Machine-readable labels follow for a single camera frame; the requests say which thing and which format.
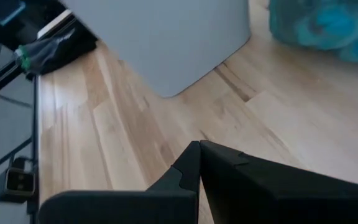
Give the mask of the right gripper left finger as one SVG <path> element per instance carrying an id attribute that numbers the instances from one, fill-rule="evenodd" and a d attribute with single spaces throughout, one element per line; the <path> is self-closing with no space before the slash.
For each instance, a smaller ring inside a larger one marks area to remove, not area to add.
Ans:
<path id="1" fill-rule="evenodd" d="M 145 191 L 70 190 L 47 199 L 40 224 L 197 224 L 200 142 L 192 141 Z"/>

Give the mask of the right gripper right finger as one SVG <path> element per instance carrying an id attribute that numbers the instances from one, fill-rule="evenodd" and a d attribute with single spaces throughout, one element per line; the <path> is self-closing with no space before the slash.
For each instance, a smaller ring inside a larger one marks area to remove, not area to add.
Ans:
<path id="1" fill-rule="evenodd" d="M 201 141 L 215 224 L 358 224 L 358 184 Z"/>

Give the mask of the white plastic trash bin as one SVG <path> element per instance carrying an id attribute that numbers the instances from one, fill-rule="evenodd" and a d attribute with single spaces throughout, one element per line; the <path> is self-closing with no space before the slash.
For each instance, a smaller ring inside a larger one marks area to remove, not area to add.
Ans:
<path id="1" fill-rule="evenodd" d="M 158 95 L 197 82 L 251 36 L 248 0 L 60 0 Z"/>

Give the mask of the white bin with blue liner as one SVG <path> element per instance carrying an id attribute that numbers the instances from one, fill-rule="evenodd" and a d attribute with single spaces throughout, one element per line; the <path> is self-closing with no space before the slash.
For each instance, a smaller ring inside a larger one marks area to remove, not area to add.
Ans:
<path id="1" fill-rule="evenodd" d="M 275 39 L 358 63 L 358 0 L 269 0 L 268 10 Z"/>

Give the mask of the black grey work glove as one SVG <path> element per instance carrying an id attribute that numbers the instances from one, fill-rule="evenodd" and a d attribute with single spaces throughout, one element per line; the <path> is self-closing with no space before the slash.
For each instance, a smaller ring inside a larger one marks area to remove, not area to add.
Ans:
<path id="1" fill-rule="evenodd" d="M 15 63 L 26 74 L 45 75 L 54 72 L 96 48 L 97 38 L 83 27 L 74 27 L 61 34 L 14 51 Z"/>

